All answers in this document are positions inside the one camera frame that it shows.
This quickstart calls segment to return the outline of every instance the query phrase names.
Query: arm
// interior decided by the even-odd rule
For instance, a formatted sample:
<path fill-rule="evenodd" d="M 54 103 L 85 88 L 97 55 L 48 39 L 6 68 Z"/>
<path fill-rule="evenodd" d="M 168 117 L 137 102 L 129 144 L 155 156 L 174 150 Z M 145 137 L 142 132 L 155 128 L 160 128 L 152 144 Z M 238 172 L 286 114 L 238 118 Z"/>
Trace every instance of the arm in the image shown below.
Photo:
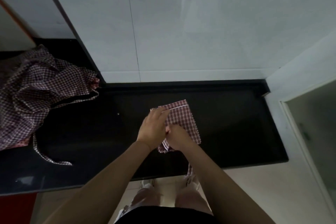
<path fill-rule="evenodd" d="M 197 174 L 214 216 L 221 223 L 275 224 L 178 125 L 166 128 L 169 145 L 180 150 Z"/>
<path fill-rule="evenodd" d="M 168 114 L 169 110 L 153 109 L 144 119 L 137 141 L 61 205 L 44 224 L 107 223 L 140 164 L 164 140 L 164 121 Z"/>

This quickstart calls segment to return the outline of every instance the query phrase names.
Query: forearm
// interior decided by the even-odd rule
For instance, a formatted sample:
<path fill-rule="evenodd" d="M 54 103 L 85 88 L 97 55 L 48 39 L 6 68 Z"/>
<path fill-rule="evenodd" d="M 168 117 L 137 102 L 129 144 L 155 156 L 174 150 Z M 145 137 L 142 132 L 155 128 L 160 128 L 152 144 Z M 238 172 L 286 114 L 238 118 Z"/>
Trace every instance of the forearm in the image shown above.
<path fill-rule="evenodd" d="M 145 143 L 134 142 L 58 208 L 44 224 L 107 223 L 128 182 L 149 153 L 150 149 Z"/>
<path fill-rule="evenodd" d="M 274 224 L 197 144 L 189 143 L 182 152 L 193 167 L 210 208 L 220 222 Z"/>

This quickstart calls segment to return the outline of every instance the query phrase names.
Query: left hand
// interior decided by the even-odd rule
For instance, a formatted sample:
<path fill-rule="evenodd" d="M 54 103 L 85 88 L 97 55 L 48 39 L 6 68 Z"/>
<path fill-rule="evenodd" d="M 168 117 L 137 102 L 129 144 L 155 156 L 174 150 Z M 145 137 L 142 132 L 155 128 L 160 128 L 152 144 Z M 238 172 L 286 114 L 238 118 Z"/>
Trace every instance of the left hand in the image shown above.
<path fill-rule="evenodd" d="M 147 144 L 151 151 L 158 147 L 166 137 L 165 120 L 169 112 L 163 107 L 152 109 L 142 122 L 137 141 Z"/>

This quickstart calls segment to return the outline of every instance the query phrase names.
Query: black countertop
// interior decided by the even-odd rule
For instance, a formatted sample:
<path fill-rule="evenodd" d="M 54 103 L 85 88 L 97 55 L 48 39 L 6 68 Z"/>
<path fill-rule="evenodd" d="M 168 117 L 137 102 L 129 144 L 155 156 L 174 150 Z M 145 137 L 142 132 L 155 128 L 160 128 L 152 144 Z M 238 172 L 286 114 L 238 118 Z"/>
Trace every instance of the black countertop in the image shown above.
<path fill-rule="evenodd" d="M 149 109 L 186 99 L 201 147 L 222 168 L 288 161 L 260 81 L 110 85 L 92 101 L 53 109 L 37 131 L 46 162 L 31 145 L 0 152 L 0 194 L 79 187 L 135 141 Z M 181 152 L 152 151 L 133 180 L 183 175 Z"/>

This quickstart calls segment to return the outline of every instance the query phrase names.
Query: hand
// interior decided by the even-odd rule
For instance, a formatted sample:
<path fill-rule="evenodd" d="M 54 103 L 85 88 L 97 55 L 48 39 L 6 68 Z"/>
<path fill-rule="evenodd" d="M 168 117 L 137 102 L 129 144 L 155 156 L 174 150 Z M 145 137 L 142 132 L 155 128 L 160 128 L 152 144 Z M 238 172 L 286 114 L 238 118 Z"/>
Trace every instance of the hand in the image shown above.
<path fill-rule="evenodd" d="M 190 143 L 193 143 L 187 131 L 179 125 L 166 126 L 166 140 L 174 150 L 183 151 Z"/>
<path fill-rule="evenodd" d="M 137 141 L 147 144 L 151 151 L 158 147 L 166 137 L 165 120 L 169 112 L 163 107 L 152 109 L 142 122 Z"/>

